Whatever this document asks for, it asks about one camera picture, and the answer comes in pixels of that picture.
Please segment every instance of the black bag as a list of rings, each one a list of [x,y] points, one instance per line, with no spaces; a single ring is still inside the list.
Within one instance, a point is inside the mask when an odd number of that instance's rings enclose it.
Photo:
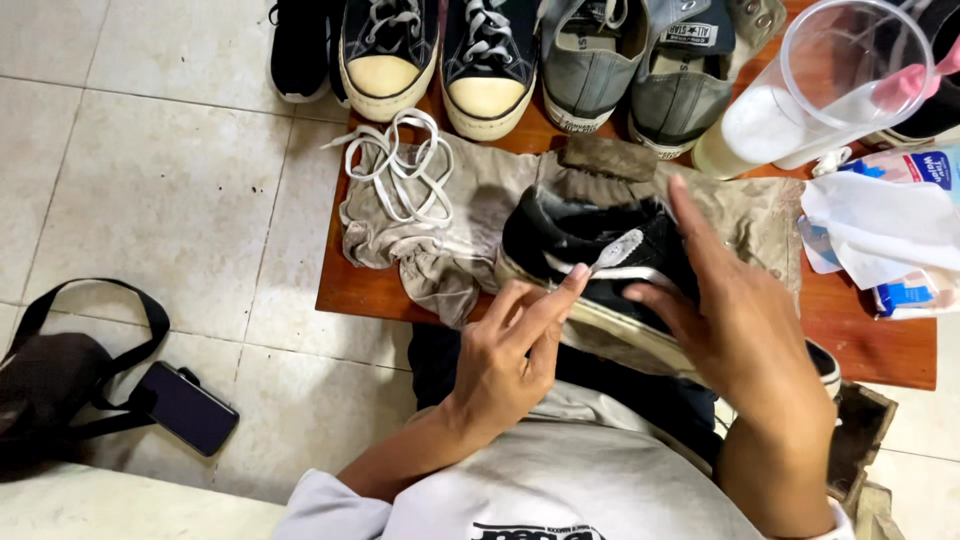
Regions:
[[[170,330],[166,311],[140,289],[118,280],[90,278],[126,287],[140,297],[150,324],[151,338],[117,358],[85,333],[37,335],[57,293],[73,282],[54,287],[27,307],[10,350],[0,362],[0,463],[48,456],[63,443],[153,424],[130,402],[113,405],[104,398],[104,386],[116,374],[147,359]],[[87,403],[101,410],[126,414],[78,427],[69,423]]]

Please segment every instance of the jeans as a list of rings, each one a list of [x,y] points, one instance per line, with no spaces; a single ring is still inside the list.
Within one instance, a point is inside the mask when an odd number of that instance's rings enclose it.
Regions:
[[[415,323],[407,356],[414,374],[417,410],[439,405],[453,391],[456,381],[460,333]],[[607,394],[674,436],[710,465],[716,462],[723,443],[713,432],[717,396],[704,386],[640,373],[563,344],[557,354],[557,379]]]

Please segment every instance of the wet wipes package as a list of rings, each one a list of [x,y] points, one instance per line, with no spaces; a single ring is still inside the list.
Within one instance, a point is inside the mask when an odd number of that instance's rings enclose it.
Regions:
[[[912,149],[893,149],[839,167],[894,183],[927,182],[946,191],[960,207],[960,140]],[[960,311],[960,276],[941,268],[918,268],[906,276],[874,287],[881,317],[912,319]]]

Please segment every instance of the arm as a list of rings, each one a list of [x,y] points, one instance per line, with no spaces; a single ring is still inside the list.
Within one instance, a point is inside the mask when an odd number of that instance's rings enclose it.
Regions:
[[[561,324],[587,279],[587,267],[578,264],[549,294],[508,282],[484,318],[464,331],[453,392],[364,452],[337,479],[361,497],[391,503],[413,483],[514,426],[553,386]]]
[[[714,469],[724,493],[765,535],[829,532],[836,409],[806,354],[793,300],[777,280],[724,248],[682,178],[670,179],[670,199],[697,273],[699,309],[647,283],[624,296],[670,326],[710,386],[739,412]]]

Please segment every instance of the person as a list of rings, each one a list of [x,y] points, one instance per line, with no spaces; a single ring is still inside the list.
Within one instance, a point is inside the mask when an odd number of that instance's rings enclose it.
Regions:
[[[459,348],[452,331],[418,329],[419,417],[336,478],[308,471],[275,540],[853,539],[826,495],[836,408],[791,296],[724,248],[682,178],[669,195],[700,304],[645,282],[623,294],[663,319],[737,410],[722,443],[704,434],[709,390],[582,354],[558,360],[589,278],[578,264],[549,293],[507,283]],[[415,355],[425,342],[454,350],[455,369],[438,347]],[[601,379],[617,395],[591,388]]]

